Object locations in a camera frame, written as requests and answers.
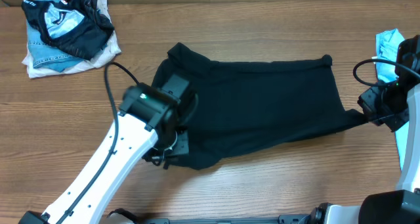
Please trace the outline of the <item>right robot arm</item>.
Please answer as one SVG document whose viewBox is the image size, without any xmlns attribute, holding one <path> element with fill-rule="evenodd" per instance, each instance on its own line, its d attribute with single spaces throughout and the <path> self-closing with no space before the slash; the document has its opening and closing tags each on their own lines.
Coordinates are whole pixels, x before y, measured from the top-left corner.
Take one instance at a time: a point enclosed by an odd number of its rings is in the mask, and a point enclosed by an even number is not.
<svg viewBox="0 0 420 224">
<path fill-rule="evenodd" d="M 399 44 L 396 60 L 370 61 L 394 66 L 396 79 L 369 83 L 358 104 L 375 125 L 386 125 L 393 132 L 408 126 L 400 178 L 393 191 L 371 194 L 359 206 L 320 204 L 298 223 L 419 223 L 419 36 Z"/>
</svg>

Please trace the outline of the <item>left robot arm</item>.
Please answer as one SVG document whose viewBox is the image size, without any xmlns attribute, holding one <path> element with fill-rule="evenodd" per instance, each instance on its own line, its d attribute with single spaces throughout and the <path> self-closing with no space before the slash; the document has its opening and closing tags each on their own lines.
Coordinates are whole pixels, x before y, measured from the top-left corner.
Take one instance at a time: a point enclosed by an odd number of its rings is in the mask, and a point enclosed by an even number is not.
<svg viewBox="0 0 420 224">
<path fill-rule="evenodd" d="M 114 194 L 141 159 L 162 164 L 189 153 L 185 123 L 198 105 L 190 82 L 176 74 L 153 88 L 128 88 L 91 159 L 45 211 L 27 211 L 25 223 L 99 223 Z"/>
</svg>

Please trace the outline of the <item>black t-shirt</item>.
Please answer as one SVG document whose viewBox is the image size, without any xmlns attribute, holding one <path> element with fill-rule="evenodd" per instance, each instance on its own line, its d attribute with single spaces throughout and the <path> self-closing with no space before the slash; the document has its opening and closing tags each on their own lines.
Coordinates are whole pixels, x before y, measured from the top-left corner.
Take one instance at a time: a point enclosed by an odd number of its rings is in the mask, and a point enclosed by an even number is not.
<svg viewBox="0 0 420 224">
<path fill-rule="evenodd" d="M 198 104 L 187 122 L 189 154 L 176 166 L 205 169 L 219 160 L 344 131 L 366 123 L 346 110 L 332 59 L 289 62 L 218 62 L 176 44 L 152 82 L 173 74 L 187 79 Z"/>
</svg>

